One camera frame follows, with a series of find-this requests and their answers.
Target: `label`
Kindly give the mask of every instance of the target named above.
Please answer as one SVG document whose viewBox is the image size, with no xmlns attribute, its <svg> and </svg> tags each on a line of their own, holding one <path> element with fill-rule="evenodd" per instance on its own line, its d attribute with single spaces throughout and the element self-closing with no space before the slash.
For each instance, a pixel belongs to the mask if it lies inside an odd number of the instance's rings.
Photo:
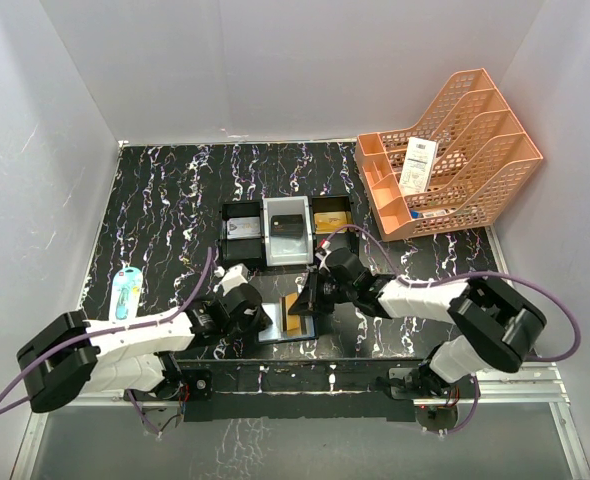
<svg viewBox="0 0 590 480">
<path fill-rule="evenodd" d="M 431 217 L 441 217 L 442 215 L 446 215 L 448 212 L 446 210 L 431 210 L 429 212 L 422 212 L 423 218 L 431 218 Z"/>
<path fill-rule="evenodd" d="M 404 195 L 426 191 L 436 154 L 437 142 L 417 137 L 408 139 L 408 149 L 399 179 L 399 186 Z"/>
<path fill-rule="evenodd" d="M 144 276 L 139 268 L 122 268 L 113 278 L 109 320 L 132 320 L 137 317 Z"/>
</svg>

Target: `white wall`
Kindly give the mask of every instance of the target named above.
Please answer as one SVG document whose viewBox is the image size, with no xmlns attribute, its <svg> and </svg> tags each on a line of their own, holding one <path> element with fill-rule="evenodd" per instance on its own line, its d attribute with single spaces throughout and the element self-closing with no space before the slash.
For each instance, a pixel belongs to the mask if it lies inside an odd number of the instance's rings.
<svg viewBox="0 0 590 480">
<path fill-rule="evenodd" d="M 41 0 L 132 143 L 412 125 L 457 70 L 501 79 L 543 0 Z"/>
<path fill-rule="evenodd" d="M 501 89 L 545 165 L 497 228 L 509 268 L 558 293 L 580 317 L 583 345 L 560 368 L 590 463 L 590 2 L 549 0 Z M 547 313 L 540 349 L 562 352 L 570 328 Z"/>
<path fill-rule="evenodd" d="M 39 1 L 0 2 L 0 391 L 17 350 L 76 307 L 116 158 Z M 28 413 L 0 417 L 0 479 Z"/>
</svg>

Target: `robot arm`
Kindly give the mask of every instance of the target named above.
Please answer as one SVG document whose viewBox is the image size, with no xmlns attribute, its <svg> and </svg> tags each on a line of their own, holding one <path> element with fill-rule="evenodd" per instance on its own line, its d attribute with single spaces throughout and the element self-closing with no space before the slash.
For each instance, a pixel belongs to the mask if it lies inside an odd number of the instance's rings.
<svg viewBox="0 0 590 480">
<path fill-rule="evenodd" d="M 328 313 L 335 303 L 352 302 L 371 316 L 430 318 L 454 323 L 462 332 L 431 352 L 406 379 L 407 389 L 438 396 L 485 368 L 517 372 L 546 326 L 542 312 L 498 278 L 410 288 L 394 275 L 371 274 L 346 248 L 320 251 L 318 258 L 320 267 L 309 272 L 290 314 Z"/>
<path fill-rule="evenodd" d="M 57 344 L 82 334 L 111 327 L 124 331 L 95 336 L 53 355 L 30 372 L 26 390 L 35 413 L 56 410 L 80 393 L 137 389 L 157 393 L 174 366 L 163 352 L 189 346 L 217 344 L 222 338 L 239 338 L 266 328 L 271 320 L 262 308 L 262 297 L 246 281 L 242 265 L 223 276 L 216 294 L 196 299 L 172 321 L 159 323 L 177 308 L 133 320 L 87 320 L 82 312 L 59 316 L 17 353 L 21 369 Z M 157 325 L 133 328 L 157 321 Z"/>
</svg>

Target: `orange desk organizer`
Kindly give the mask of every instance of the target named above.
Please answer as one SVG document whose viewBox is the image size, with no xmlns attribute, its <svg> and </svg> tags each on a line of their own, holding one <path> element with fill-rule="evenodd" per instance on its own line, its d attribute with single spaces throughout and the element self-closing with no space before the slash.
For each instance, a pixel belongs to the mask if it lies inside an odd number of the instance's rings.
<svg viewBox="0 0 590 480">
<path fill-rule="evenodd" d="M 408 139 L 439 142 L 428 190 L 402 194 Z M 492 225 L 542 160 L 486 70 L 457 72 L 419 122 L 357 137 L 355 161 L 384 241 Z M 446 214 L 411 217 L 410 211 Z"/>
</svg>

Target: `black marble table surface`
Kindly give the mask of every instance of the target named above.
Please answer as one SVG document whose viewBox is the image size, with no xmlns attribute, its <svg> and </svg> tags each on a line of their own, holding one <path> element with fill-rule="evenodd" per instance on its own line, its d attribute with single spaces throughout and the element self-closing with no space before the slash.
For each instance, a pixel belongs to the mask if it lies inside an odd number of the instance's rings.
<svg viewBox="0 0 590 480">
<path fill-rule="evenodd" d="M 296 195 L 346 195 L 355 223 L 379 233 L 353 159 L 354 143 L 272 143 L 127 147 L 121 152 L 85 289 L 89 318 L 106 319 L 113 276 L 124 266 L 144 274 L 138 315 L 159 313 L 184 301 L 219 235 L 222 202 Z M 444 278 L 495 270 L 484 229 L 384 244 L 410 279 Z M 360 239 L 360 257 L 388 272 L 381 252 Z M 211 276 L 208 290 L 216 282 Z M 261 274 L 251 283 L 266 302 L 295 292 L 303 273 Z M 317 323 L 318 340 L 254 345 L 221 343 L 192 349 L 183 359 L 423 358 L 458 335 L 452 325 L 415 317 L 371 318 L 339 305 Z"/>
</svg>

